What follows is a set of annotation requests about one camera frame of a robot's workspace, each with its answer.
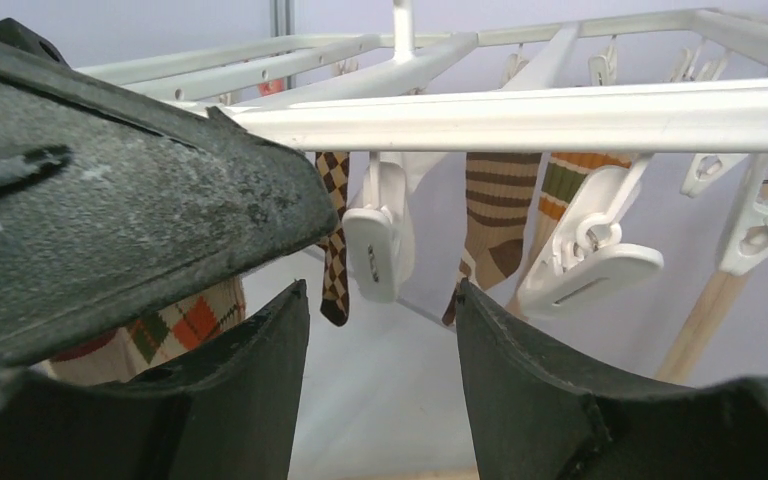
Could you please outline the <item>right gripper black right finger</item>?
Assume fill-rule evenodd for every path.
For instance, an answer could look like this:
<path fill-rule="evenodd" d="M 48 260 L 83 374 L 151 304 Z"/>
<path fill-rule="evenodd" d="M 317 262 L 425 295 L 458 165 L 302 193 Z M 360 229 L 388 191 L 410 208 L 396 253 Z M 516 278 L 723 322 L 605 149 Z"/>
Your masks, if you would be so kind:
<path fill-rule="evenodd" d="M 692 388 L 636 375 L 468 281 L 456 330 L 483 479 L 768 479 L 768 377 Z"/>

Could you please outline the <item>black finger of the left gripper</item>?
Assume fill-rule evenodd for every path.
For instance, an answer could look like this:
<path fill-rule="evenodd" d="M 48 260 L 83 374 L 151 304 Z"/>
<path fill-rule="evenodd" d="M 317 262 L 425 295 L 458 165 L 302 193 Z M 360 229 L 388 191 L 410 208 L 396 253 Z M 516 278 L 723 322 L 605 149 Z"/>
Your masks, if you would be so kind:
<path fill-rule="evenodd" d="M 25 366 L 317 242 L 300 152 L 0 42 L 0 366 Z"/>

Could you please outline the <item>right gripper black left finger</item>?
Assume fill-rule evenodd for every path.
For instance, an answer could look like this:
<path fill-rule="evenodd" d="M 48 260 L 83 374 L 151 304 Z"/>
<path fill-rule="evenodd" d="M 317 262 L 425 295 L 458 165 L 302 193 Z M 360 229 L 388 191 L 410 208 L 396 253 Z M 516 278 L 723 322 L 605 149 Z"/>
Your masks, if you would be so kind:
<path fill-rule="evenodd" d="M 0 479 L 284 479 L 309 338 L 298 280 L 127 383 L 0 368 Z"/>

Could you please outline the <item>white plastic clip hanger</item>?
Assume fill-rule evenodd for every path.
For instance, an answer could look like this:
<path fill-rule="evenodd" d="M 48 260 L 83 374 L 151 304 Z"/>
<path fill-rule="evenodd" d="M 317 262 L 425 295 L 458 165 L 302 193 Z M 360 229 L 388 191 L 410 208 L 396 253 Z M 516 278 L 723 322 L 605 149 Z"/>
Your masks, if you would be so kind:
<path fill-rule="evenodd" d="M 768 78 L 560 88 L 579 39 L 687 30 L 768 67 L 768 17 L 675 10 L 415 35 L 397 2 L 390 35 L 290 35 L 92 66 L 87 74 L 178 107 L 390 47 L 393 57 L 232 108 L 251 133 L 304 150 L 768 152 Z M 414 96 L 479 47 L 538 43 L 502 90 Z"/>

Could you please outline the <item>beige orange argyle sock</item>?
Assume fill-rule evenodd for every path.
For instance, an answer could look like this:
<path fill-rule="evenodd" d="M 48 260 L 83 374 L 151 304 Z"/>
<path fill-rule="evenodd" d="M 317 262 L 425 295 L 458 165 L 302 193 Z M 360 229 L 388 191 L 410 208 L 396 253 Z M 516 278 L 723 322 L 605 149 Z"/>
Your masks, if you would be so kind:
<path fill-rule="evenodd" d="M 127 382 L 196 349 L 246 318 L 238 277 L 143 315 L 42 363 L 49 376 L 78 385 Z"/>

